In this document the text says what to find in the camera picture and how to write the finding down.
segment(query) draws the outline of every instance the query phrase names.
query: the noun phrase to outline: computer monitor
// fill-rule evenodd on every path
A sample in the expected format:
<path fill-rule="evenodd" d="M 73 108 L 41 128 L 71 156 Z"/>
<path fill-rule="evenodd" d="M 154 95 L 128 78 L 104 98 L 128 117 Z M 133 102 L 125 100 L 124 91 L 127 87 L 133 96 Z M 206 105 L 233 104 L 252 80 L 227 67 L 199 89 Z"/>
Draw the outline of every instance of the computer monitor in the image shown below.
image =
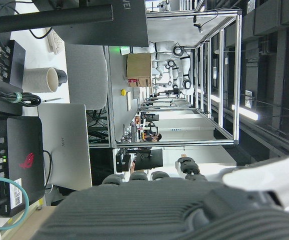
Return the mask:
<path fill-rule="evenodd" d="M 36 0 L 34 4 L 40 12 L 0 16 L 0 33 L 53 27 L 67 44 L 149 46 L 144 0 Z"/>
<path fill-rule="evenodd" d="M 143 152 L 143 150 L 140 150 L 136 154 L 134 170 L 153 169 L 164 166 L 162 149 L 147 150 L 147 153 Z"/>
<path fill-rule="evenodd" d="M 78 8 L 81 0 L 37 0 L 39 11 Z M 89 7 L 112 5 L 113 21 L 55 26 L 53 29 L 66 44 L 148 47 L 145 0 L 91 0 Z"/>

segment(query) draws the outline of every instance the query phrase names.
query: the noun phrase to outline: sticker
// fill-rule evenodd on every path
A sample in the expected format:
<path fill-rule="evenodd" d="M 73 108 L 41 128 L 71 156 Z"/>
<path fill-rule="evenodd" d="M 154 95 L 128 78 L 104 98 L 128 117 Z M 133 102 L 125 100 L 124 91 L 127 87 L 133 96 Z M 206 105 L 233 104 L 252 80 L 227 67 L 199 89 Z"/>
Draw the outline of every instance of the sticker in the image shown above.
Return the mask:
<path fill-rule="evenodd" d="M 17 184 L 21 186 L 21 178 L 15 180 Z M 19 188 L 10 184 L 10 209 L 14 209 L 15 207 L 19 206 L 23 203 L 23 193 L 20 191 Z"/>

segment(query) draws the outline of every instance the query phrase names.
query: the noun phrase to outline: laptop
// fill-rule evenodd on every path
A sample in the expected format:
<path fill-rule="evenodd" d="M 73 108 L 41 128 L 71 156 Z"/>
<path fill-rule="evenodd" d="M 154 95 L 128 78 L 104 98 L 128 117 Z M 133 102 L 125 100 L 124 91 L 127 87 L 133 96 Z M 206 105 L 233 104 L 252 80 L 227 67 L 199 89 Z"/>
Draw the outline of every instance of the laptop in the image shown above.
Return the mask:
<path fill-rule="evenodd" d="M 38 106 L 43 149 L 52 155 L 49 183 L 83 190 L 92 186 L 86 106 L 44 103 Z M 49 161 L 45 159 L 46 173 Z"/>

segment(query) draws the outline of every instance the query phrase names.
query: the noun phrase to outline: cable bundle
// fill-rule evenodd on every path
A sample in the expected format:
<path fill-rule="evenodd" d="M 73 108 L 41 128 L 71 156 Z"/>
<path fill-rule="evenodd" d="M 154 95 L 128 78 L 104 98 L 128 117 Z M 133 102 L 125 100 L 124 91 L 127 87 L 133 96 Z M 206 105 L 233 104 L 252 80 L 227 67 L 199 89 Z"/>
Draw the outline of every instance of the cable bundle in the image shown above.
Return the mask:
<path fill-rule="evenodd" d="M 37 107 L 41 104 L 41 98 L 30 92 L 3 92 L 0 91 L 0 100 L 13 104 L 20 104 L 24 107 Z"/>

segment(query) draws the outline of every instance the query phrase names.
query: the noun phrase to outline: cardboard box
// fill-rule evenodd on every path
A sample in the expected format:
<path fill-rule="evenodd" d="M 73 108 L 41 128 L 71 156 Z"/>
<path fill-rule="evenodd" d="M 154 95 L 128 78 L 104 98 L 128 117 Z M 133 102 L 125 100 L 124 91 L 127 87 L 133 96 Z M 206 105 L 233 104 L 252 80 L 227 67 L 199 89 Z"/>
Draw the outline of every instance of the cardboard box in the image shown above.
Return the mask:
<path fill-rule="evenodd" d="M 128 54 L 126 77 L 130 87 L 152 86 L 151 70 L 151 53 Z"/>
<path fill-rule="evenodd" d="M 138 87 L 152 87 L 153 82 L 150 77 L 147 76 L 134 76 L 128 78 L 128 85 L 132 88 Z"/>
<path fill-rule="evenodd" d="M 138 77 L 130 77 L 128 78 L 128 85 L 132 88 L 140 87 L 140 80 Z"/>

